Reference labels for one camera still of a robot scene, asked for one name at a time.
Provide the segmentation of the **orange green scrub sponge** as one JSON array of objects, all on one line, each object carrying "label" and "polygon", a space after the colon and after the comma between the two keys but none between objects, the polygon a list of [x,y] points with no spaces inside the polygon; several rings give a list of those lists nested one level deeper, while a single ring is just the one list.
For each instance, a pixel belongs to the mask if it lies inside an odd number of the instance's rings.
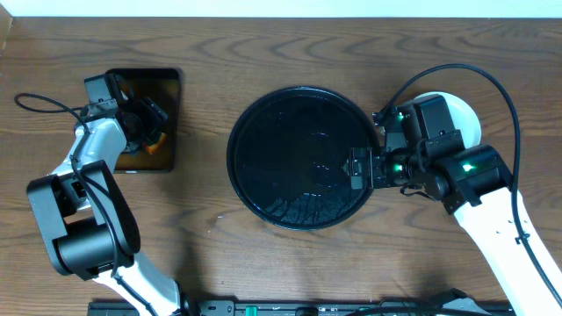
[{"label": "orange green scrub sponge", "polygon": [[149,154],[155,154],[166,142],[168,135],[166,133],[156,131],[148,136],[142,143],[143,149]]}]

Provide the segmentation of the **light green plate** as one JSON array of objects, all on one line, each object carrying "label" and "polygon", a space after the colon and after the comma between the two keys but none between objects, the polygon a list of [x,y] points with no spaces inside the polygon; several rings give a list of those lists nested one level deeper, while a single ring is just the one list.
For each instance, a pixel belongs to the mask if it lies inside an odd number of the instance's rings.
[{"label": "light green plate", "polygon": [[480,144],[482,128],[474,109],[463,99],[442,91],[430,91],[420,94],[416,99],[429,96],[442,96],[446,101],[453,125],[461,132],[466,149]]}]

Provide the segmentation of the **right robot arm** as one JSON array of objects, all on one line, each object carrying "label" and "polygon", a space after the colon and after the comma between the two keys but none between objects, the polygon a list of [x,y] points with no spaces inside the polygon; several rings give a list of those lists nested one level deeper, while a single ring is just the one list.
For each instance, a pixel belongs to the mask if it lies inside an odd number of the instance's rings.
[{"label": "right robot arm", "polygon": [[443,204],[486,258],[518,315],[561,313],[561,270],[526,212],[515,176],[488,145],[438,144],[376,155],[350,150],[343,164],[354,190],[400,187]]}]

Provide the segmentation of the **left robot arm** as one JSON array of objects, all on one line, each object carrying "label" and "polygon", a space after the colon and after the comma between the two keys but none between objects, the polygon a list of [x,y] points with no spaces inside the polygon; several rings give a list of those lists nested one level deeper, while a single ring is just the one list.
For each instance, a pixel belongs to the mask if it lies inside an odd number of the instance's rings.
[{"label": "left robot arm", "polygon": [[135,217],[113,177],[119,156],[149,140],[167,114],[149,98],[55,107],[76,118],[75,142],[52,173],[26,188],[54,269],[111,288],[141,315],[188,314],[177,281],[141,252]]}]

